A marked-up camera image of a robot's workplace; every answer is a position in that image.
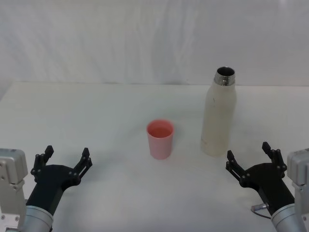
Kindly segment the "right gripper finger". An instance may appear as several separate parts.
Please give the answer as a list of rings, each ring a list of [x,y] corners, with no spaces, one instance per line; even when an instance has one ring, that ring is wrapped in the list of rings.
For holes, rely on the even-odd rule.
[[[268,157],[271,159],[271,163],[278,171],[279,174],[284,174],[287,170],[287,166],[283,161],[281,150],[280,149],[272,149],[268,142],[263,142],[262,150]]]
[[[244,170],[236,161],[234,154],[231,150],[227,152],[227,162],[225,165],[228,170],[239,182],[242,187],[248,187],[249,179],[247,177],[247,171]]]

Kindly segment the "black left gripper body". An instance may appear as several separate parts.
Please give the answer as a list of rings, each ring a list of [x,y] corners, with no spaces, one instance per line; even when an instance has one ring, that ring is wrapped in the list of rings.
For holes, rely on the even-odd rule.
[[[64,191],[80,184],[80,176],[73,168],[64,165],[46,165],[33,168],[36,185],[26,205],[41,208],[53,215]]]

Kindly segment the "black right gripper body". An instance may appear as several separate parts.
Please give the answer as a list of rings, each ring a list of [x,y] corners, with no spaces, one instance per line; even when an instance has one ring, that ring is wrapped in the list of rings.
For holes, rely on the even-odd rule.
[[[240,185],[254,189],[268,205],[272,215],[277,210],[295,202],[294,196],[282,180],[284,174],[272,163],[261,163],[245,170],[241,175]]]

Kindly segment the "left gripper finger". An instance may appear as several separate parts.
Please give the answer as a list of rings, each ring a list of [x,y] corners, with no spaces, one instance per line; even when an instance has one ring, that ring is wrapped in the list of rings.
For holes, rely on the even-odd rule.
[[[87,147],[84,148],[79,162],[69,172],[71,185],[79,185],[82,177],[92,166],[90,152]]]
[[[39,174],[41,173],[43,167],[47,164],[53,153],[53,147],[51,145],[48,145],[44,153],[35,155],[34,165],[30,171],[30,173],[34,176],[35,181],[37,181]]]

